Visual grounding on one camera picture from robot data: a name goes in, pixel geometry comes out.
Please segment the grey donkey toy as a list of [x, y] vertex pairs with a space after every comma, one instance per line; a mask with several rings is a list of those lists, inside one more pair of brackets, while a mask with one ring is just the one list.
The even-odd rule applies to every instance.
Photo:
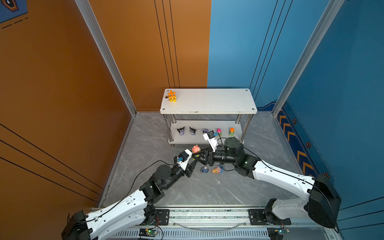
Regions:
[[209, 169], [206, 166], [201, 168], [201, 172], [204, 174], [207, 173], [208, 171], [209, 171]]

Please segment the blue small toy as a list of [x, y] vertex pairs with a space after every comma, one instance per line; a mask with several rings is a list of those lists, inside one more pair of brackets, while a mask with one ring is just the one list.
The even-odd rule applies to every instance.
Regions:
[[225, 171], [225, 169], [222, 166], [216, 166], [213, 170], [213, 174], [222, 174]]

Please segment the black purple kuromi figure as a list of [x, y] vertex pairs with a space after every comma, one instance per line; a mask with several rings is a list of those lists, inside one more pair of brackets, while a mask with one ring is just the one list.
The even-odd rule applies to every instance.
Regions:
[[178, 131], [180, 136], [183, 136], [185, 134], [185, 127], [178, 128], [177, 131]]

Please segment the green truck orange top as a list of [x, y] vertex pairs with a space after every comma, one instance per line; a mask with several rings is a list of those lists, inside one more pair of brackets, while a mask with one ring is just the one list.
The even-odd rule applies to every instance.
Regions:
[[235, 136], [235, 129], [234, 128], [230, 128], [229, 136], [231, 136], [231, 137]]

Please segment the orange fox toy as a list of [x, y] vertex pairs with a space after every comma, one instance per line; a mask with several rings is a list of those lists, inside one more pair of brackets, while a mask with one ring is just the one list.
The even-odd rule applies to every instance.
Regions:
[[173, 90], [169, 90], [168, 91], [168, 100], [170, 102], [176, 102], [177, 101], [176, 92], [174, 92]]

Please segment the pink pig toy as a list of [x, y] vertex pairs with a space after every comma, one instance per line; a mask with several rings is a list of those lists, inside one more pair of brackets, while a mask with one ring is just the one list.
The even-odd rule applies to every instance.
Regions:
[[192, 153], [195, 154], [195, 153], [198, 153], [201, 151], [201, 148], [198, 146], [198, 145], [194, 145], [193, 148], [192, 148]]

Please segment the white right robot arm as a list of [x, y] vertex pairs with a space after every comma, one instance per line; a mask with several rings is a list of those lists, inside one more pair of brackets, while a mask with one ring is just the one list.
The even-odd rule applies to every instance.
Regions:
[[290, 200], [270, 199], [263, 211], [265, 222], [283, 225], [292, 218], [309, 218], [322, 227], [338, 228], [342, 198], [327, 177], [295, 174], [273, 166], [245, 148], [235, 137], [226, 139], [222, 146], [222, 150], [218, 149], [217, 143], [207, 149], [194, 147], [193, 158], [210, 166], [229, 163], [243, 177], [273, 184], [296, 195]]

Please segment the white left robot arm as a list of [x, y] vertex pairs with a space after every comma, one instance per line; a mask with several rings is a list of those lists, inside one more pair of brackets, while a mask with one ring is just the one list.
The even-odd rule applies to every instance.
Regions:
[[180, 178], [191, 177], [197, 161], [185, 165], [175, 163], [157, 168], [140, 188], [122, 200], [95, 212], [79, 211], [71, 216], [61, 233], [63, 240], [107, 240], [114, 234], [136, 225], [156, 223], [154, 206], [165, 196], [165, 191]]

